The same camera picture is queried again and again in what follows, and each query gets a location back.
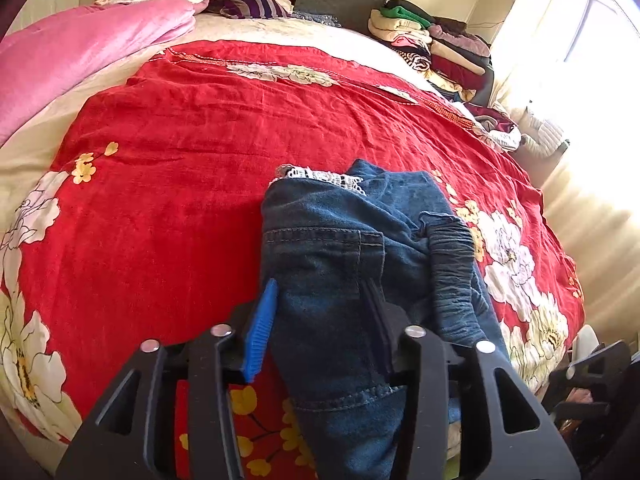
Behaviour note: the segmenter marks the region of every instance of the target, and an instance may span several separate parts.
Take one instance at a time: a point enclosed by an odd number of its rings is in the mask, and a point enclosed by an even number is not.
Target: silver screw
[[[151,352],[155,352],[160,348],[160,342],[158,339],[147,339],[140,343],[140,349],[145,354],[151,354]]]
[[[414,339],[418,339],[427,335],[427,331],[420,325],[409,325],[404,329],[404,333],[409,337],[413,337]]]
[[[495,352],[495,345],[491,341],[487,341],[486,339],[483,341],[478,341],[476,343],[476,348],[483,354],[492,354]]]
[[[224,337],[231,334],[231,332],[231,327],[224,323],[211,327],[211,335],[214,335],[216,337]]]

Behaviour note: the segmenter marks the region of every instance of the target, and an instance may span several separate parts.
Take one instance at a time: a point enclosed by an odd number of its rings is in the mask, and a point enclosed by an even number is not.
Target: striped fabric
[[[276,0],[210,0],[207,10],[235,19],[290,16]]]

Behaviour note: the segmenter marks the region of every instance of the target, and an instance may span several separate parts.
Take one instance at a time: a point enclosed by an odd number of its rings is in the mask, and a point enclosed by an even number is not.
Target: red bedspread
[[[581,327],[582,295],[540,193],[486,142],[436,96],[313,48],[166,49],[86,102],[2,239],[0,403],[71,439],[142,340],[187,340],[255,297],[260,202],[279,165],[343,173],[358,157],[433,173],[535,389]],[[270,362],[232,400],[252,474],[313,478]],[[184,474],[179,410],[177,429]]]

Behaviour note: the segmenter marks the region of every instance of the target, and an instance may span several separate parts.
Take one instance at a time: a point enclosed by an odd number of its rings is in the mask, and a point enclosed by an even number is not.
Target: white bed sheet
[[[171,42],[140,50],[89,76],[55,99],[0,148],[0,233],[12,223],[15,209],[49,169],[66,131],[89,97],[124,83],[162,48],[196,40],[313,46],[330,56],[395,74],[418,88],[436,92],[396,53],[352,30],[290,18],[230,20],[200,14],[196,17],[195,30]]]

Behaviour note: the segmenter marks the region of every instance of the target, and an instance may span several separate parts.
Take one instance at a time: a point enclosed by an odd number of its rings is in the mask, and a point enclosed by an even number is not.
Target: denim garment
[[[372,358],[358,281],[372,278],[412,323],[464,345],[506,348],[471,234],[425,172],[357,160],[366,193],[306,178],[274,182],[262,204],[262,280],[280,295],[270,348],[318,475],[388,478],[405,392]],[[450,408],[449,418],[459,418]],[[443,460],[446,450],[442,450]]]

